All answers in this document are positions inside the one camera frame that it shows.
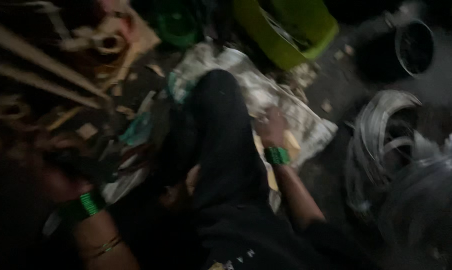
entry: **black pants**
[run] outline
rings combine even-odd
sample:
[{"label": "black pants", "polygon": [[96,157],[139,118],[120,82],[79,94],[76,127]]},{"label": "black pants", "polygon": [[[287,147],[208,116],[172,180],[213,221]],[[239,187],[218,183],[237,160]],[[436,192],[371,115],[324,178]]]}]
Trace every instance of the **black pants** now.
[{"label": "black pants", "polygon": [[172,113],[173,126],[161,153],[159,181],[173,185],[200,164],[193,209],[264,200],[267,175],[254,145],[251,118],[239,85],[225,70],[198,82],[184,108]]},{"label": "black pants", "polygon": [[[167,269],[203,263],[201,239],[195,234],[204,222],[202,210],[251,201],[266,206],[269,193],[266,169],[254,145],[251,119],[234,76],[224,70],[207,73],[184,107],[171,112],[171,118],[171,131],[160,153],[160,172],[109,210],[141,265],[154,259],[168,262]],[[151,186],[183,181],[196,164],[201,169],[192,211],[157,214],[153,199],[148,199]]]}]

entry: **wooden plank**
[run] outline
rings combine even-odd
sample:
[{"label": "wooden plank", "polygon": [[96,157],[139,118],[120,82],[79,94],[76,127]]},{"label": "wooden plank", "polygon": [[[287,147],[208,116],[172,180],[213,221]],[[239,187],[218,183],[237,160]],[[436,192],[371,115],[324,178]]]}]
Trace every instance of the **wooden plank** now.
[{"label": "wooden plank", "polygon": [[26,72],[24,70],[20,70],[20,69],[14,68],[12,66],[0,63],[0,75],[12,78],[20,83],[24,83],[24,84],[36,87],[38,89],[43,89],[43,90],[53,93],[55,95],[59,95],[64,98],[67,98],[69,100],[76,101],[76,102],[83,104],[85,106],[88,106],[88,107],[92,107],[95,109],[101,108],[101,105],[99,103],[97,103],[96,101],[94,101],[90,98],[81,96],[78,93],[75,93],[71,90],[63,88],[48,80],[45,80],[33,72]]},{"label": "wooden plank", "polygon": [[51,58],[2,25],[0,25],[0,46],[99,97],[110,99],[86,77]]}]

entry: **green bracelet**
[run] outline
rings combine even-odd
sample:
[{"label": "green bracelet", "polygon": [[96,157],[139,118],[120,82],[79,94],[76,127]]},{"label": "green bracelet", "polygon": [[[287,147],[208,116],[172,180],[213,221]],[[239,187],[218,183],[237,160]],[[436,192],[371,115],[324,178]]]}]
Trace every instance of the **green bracelet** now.
[{"label": "green bracelet", "polygon": [[98,191],[85,193],[77,200],[68,201],[60,208],[60,215],[77,223],[100,212],[106,202]]},{"label": "green bracelet", "polygon": [[271,165],[287,165],[289,164],[289,154],[282,147],[268,147],[264,149],[266,161]]}]

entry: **paper scrap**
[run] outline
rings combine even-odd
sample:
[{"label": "paper scrap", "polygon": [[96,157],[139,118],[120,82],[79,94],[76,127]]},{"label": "paper scrap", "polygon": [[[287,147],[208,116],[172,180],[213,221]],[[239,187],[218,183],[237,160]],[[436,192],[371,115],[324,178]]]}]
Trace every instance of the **paper scrap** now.
[{"label": "paper scrap", "polygon": [[321,109],[323,109],[323,111],[327,112],[328,114],[332,111],[332,106],[331,106],[331,102],[329,101],[329,99],[325,99],[321,105]]},{"label": "paper scrap", "polygon": [[344,51],[347,53],[347,55],[349,56],[353,56],[354,55],[354,48],[349,46],[349,45],[345,45],[344,46]]},{"label": "paper scrap", "polygon": [[337,60],[341,60],[341,59],[344,57],[344,52],[343,52],[342,50],[339,50],[339,51],[337,51],[337,52],[334,54],[334,57],[335,57]]},{"label": "paper scrap", "polygon": [[129,77],[128,77],[128,81],[135,81],[138,79],[138,73],[136,72],[131,72]]},{"label": "paper scrap", "polygon": [[84,125],[82,125],[77,131],[76,133],[78,133],[79,136],[81,136],[81,138],[87,140],[91,137],[93,137],[96,133],[98,133],[98,129],[93,126],[91,123],[86,123]]}]

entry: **green container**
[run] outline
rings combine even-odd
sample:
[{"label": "green container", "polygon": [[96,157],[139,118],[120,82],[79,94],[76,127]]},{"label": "green container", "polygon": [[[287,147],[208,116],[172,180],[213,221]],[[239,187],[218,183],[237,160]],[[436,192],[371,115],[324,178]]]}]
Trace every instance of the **green container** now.
[{"label": "green container", "polygon": [[307,40],[301,51],[271,27],[257,0],[235,0],[236,20],[271,61],[283,70],[315,60],[339,32],[337,21],[322,0],[271,0],[275,19],[296,40]]}]

